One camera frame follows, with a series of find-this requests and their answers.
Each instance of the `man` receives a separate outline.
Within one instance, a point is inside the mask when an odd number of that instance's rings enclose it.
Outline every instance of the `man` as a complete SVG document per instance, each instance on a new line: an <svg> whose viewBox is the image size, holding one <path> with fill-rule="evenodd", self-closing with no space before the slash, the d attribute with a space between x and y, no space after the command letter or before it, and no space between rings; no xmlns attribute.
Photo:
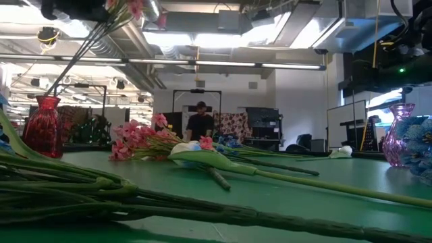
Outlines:
<svg viewBox="0 0 432 243"><path fill-rule="evenodd" d="M186 127L186 141L197 140L201 136L211 136L213 132L214 121L210 115L205 112L207 106L200 101L196 104L197 114L189 118L188 126Z"/></svg>

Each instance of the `black t-shirt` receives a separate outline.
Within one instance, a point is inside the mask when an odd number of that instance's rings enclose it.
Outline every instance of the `black t-shirt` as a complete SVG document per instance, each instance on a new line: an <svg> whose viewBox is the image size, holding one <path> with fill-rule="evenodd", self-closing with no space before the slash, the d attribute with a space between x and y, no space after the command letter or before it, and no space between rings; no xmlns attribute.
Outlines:
<svg viewBox="0 0 432 243"><path fill-rule="evenodd" d="M191 140L199 141L201 136L205 136L207 130L213 130L214 121L210 115L195 114L189 117L187 130L192 130Z"/></svg>

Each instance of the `cap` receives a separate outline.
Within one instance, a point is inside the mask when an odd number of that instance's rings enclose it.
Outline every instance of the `cap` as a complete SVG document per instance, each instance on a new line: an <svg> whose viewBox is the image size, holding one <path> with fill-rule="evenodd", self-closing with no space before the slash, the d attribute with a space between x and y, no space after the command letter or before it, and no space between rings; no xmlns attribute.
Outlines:
<svg viewBox="0 0 432 243"><path fill-rule="evenodd" d="M198 104L196 104L196 107L204 108L204 107L207 107L207 105L204 103L204 101L200 101L200 102L198 102Z"/></svg>

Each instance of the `pink glass vase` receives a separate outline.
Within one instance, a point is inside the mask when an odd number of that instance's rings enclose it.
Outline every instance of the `pink glass vase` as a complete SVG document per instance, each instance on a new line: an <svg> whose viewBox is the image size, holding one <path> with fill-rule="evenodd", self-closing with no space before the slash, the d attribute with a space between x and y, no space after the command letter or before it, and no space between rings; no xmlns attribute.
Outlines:
<svg viewBox="0 0 432 243"><path fill-rule="evenodd" d="M61 120L56 110L60 99L36 96L39 108L28 120L23 141L36 152L51 158L63 156Z"/></svg>
<svg viewBox="0 0 432 243"><path fill-rule="evenodd" d="M400 160L400 155L407 153L406 143L402 138L396 137L396 127L404 117L409 117L415 104L396 104L390 107L390 111L394 115L394 121L391 124L390 131L385 136L383 143L384 156L389 161L391 166L403 167Z"/></svg>

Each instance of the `green table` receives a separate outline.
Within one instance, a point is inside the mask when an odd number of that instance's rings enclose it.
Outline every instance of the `green table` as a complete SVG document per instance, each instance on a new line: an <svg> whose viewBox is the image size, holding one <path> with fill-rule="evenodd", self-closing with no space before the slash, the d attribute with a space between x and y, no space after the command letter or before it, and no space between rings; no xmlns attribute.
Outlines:
<svg viewBox="0 0 432 243"><path fill-rule="evenodd" d="M232 185L231 192L226 192L203 172L181 169L170 162L114 163L108 161L108 155L109 153L105 152L67 153L63 160L119 174L145 189L218 203L250 206L260 211L307 219L328 219L432 237L432 211L427 209L278 182L258 176L252 178L223 172ZM260 159L317 170L321 173L317 180L432 200L431 187L421 184L406 169L393 168L382 161L336 159L298 162L281 158ZM314 178L279 169L275 171ZM358 242L264 227L240 227L162 217L150 217L126 224L8 227L0 229L0 239L2 242L62 243Z"/></svg>

